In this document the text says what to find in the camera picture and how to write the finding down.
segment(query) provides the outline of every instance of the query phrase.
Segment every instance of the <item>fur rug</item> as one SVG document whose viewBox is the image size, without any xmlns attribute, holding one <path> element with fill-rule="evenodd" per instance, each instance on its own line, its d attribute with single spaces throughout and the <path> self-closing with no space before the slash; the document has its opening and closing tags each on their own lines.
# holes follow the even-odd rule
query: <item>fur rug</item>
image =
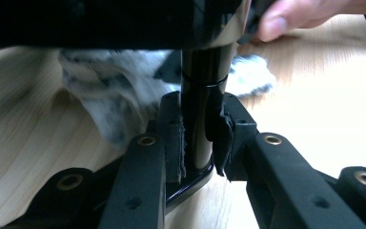
<svg viewBox="0 0 366 229">
<path fill-rule="evenodd" d="M 124 150 L 132 137 L 145 132 L 149 120 L 156 119 L 162 95 L 180 90 L 179 52 L 63 50 L 58 59 L 65 87 L 117 150 Z M 226 92 L 264 94 L 274 84 L 263 58 L 236 56 Z"/>
</svg>

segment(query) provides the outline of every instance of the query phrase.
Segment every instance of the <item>finger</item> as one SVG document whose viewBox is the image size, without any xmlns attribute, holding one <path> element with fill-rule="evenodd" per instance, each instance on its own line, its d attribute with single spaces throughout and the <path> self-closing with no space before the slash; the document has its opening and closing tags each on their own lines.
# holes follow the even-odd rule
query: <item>finger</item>
<svg viewBox="0 0 366 229">
<path fill-rule="evenodd" d="M 261 40 L 271 41 L 286 31 L 309 22 L 316 1 L 278 0 L 262 16 L 258 34 Z"/>
</svg>

